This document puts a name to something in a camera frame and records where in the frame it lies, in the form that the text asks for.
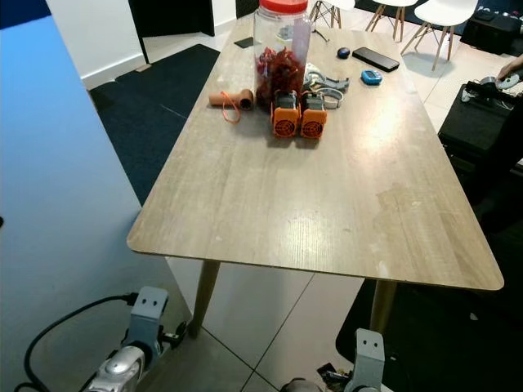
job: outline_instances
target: wooden table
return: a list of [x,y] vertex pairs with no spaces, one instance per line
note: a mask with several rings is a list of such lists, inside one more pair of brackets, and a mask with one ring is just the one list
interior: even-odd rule
[[[275,139],[269,116],[235,126],[208,94],[253,85],[252,35],[239,20],[145,202],[127,242],[136,252],[202,259],[190,326],[203,322],[220,262],[377,279],[372,328],[382,331],[396,282],[497,290],[503,277],[409,71],[390,37],[323,29],[308,60],[351,79],[320,142]],[[400,62],[380,87],[369,65],[339,60],[366,46]]]

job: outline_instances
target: dark doormat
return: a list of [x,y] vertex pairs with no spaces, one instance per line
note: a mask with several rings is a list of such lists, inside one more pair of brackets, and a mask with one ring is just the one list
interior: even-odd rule
[[[520,382],[523,223],[488,235],[505,278],[498,292],[401,283],[384,334],[383,384],[396,391],[506,390]],[[336,339],[354,359],[354,333],[369,327],[374,282],[365,280]]]
[[90,91],[142,205],[219,54],[195,45]]
[[[428,0],[418,0],[416,4],[413,6],[409,6],[405,8],[405,20],[407,20],[410,23],[415,23],[416,25],[421,25],[423,21],[419,19],[414,14],[414,9],[416,7],[421,6],[423,3],[427,2]],[[379,4],[377,2],[374,2],[373,0],[358,0],[356,1],[356,8],[359,8],[361,10],[370,11],[370,12],[376,12],[378,9]],[[503,12],[512,12],[512,11],[519,11],[521,12],[521,2],[520,0],[480,0],[477,4],[477,7],[483,6],[488,7],[492,11],[502,11]],[[386,7],[384,15],[389,16],[391,18],[396,17],[396,7]],[[467,23],[461,23],[456,26],[454,32],[457,35],[462,35],[463,30],[465,29],[465,25]],[[441,30],[440,26],[435,26],[435,29]],[[523,53],[523,38],[516,38],[513,43],[512,47],[510,48],[509,55],[512,56],[519,56],[521,53]]]

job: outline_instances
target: white tile floor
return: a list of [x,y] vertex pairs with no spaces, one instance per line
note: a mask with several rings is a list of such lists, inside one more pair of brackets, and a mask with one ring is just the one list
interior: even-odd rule
[[[354,9],[342,12],[345,29],[365,29],[371,14]],[[318,23],[318,29],[327,29]],[[418,26],[405,23],[403,46]],[[381,20],[377,32],[392,34]],[[202,33],[146,38],[152,61],[202,43],[220,51],[228,33],[209,37]],[[436,40],[426,36],[404,60],[411,71],[436,131],[445,120],[461,84],[496,75],[510,56],[496,56],[454,42],[446,62],[441,51],[431,71]],[[200,261],[170,259],[172,272],[189,307],[194,306]],[[331,362],[337,368],[351,364],[336,351],[334,342],[355,299],[362,279],[282,269],[223,264],[198,340],[186,339],[163,360],[141,387],[143,390],[274,392],[295,376],[320,383],[316,368]]]

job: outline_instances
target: baseboard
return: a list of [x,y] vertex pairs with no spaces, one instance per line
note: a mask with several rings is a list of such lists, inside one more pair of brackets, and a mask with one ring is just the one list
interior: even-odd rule
[[226,20],[225,22],[221,22],[220,24],[217,24],[214,26],[214,35],[220,35],[223,33],[226,33],[228,31],[231,31],[233,27],[235,27],[236,24],[236,18],[232,18],[229,20]]
[[131,72],[144,64],[145,57],[143,53],[137,53],[127,59],[123,59],[111,65],[107,65],[104,68],[83,75],[82,81],[86,89],[91,90],[101,84],[115,80],[118,76]]

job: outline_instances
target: black cable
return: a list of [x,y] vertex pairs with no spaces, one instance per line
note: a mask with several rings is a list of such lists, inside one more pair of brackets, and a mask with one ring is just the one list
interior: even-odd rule
[[67,321],[71,319],[72,317],[90,309],[95,306],[98,306],[100,304],[110,302],[110,301],[126,301],[128,305],[134,305],[136,299],[138,297],[138,293],[130,293],[123,296],[107,296],[106,298],[102,298],[98,301],[94,301],[90,304],[87,304],[85,306],[82,306],[79,309],[76,309],[74,312],[71,312],[67,315],[65,315],[62,318],[59,318],[54,323],[49,325],[47,328],[42,330],[37,336],[31,341],[29,344],[29,347],[25,351],[24,356],[24,370],[27,377],[31,380],[31,382],[23,382],[16,386],[14,389],[14,392],[19,392],[22,388],[31,388],[33,390],[36,390],[38,392],[51,392],[45,384],[34,374],[33,369],[31,368],[31,354],[33,353],[34,347],[36,344],[46,335],[49,333],[50,330],[52,330],[54,327],[57,327],[58,325],[62,324],[64,321]]
[[36,385],[32,384],[30,382],[22,382],[21,384],[17,385],[14,392],[18,392],[22,388],[30,388],[32,390],[36,390],[36,391],[40,392],[40,390],[36,387]]

